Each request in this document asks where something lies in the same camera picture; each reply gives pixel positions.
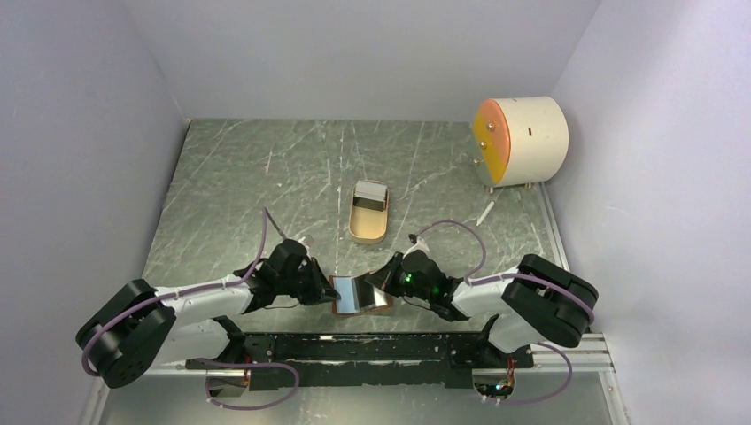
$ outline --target white cylindrical container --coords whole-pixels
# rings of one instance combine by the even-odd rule
[[[490,187],[549,180],[569,149],[566,119],[550,97],[487,99],[473,132],[473,163]]]

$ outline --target green marble table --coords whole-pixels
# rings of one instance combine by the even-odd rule
[[[194,120],[166,197],[144,271],[154,286],[222,277],[247,266],[259,246],[261,206],[288,236],[310,235],[325,274],[362,274],[410,246],[407,235],[451,218],[475,225],[488,259],[477,275],[506,270],[526,253],[554,259],[537,193],[522,187],[487,193],[468,156],[467,123],[343,120]],[[391,193],[386,238],[352,241],[347,230],[357,180]],[[273,231],[269,253],[280,241]],[[466,231],[438,227],[425,235],[441,268],[459,276],[480,249]],[[293,305],[278,297],[274,306]],[[335,316],[331,305],[258,311],[233,318],[245,331],[377,332],[479,330],[490,314],[449,323],[401,299],[382,313]]]

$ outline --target white wall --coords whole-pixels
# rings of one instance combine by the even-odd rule
[[[141,275],[182,117],[115,1],[0,2],[0,423],[78,421],[74,336]]]
[[[469,120],[547,94],[600,0],[125,0],[186,116]]]
[[[634,424],[751,420],[751,4],[605,0],[550,184]]]

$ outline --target marble surface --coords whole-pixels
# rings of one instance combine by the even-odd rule
[[[410,246],[407,235],[434,220],[475,225],[488,259],[477,276],[506,270],[526,253],[553,259],[535,188],[488,194],[468,157],[467,123],[325,120],[194,120],[166,197],[144,278],[181,286],[247,266],[260,240],[261,206],[288,236],[310,235],[324,274],[355,275],[381,267]],[[354,243],[347,230],[352,187],[360,179],[391,193],[385,239]],[[425,234],[431,257],[449,275],[480,259],[463,229]],[[280,242],[269,232],[266,254]],[[274,306],[293,305],[278,297]],[[376,332],[478,330],[490,314],[449,323],[401,299],[381,313],[335,316],[331,305],[261,310],[233,319],[245,331]]]

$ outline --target white marker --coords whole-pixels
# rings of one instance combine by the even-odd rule
[[[485,211],[483,211],[482,214],[480,214],[480,218],[477,219],[477,226],[483,224],[483,220],[485,220],[485,217],[488,216],[488,213],[490,213],[491,209],[495,205],[495,201],[491,201],[487,207],[485,207]]]

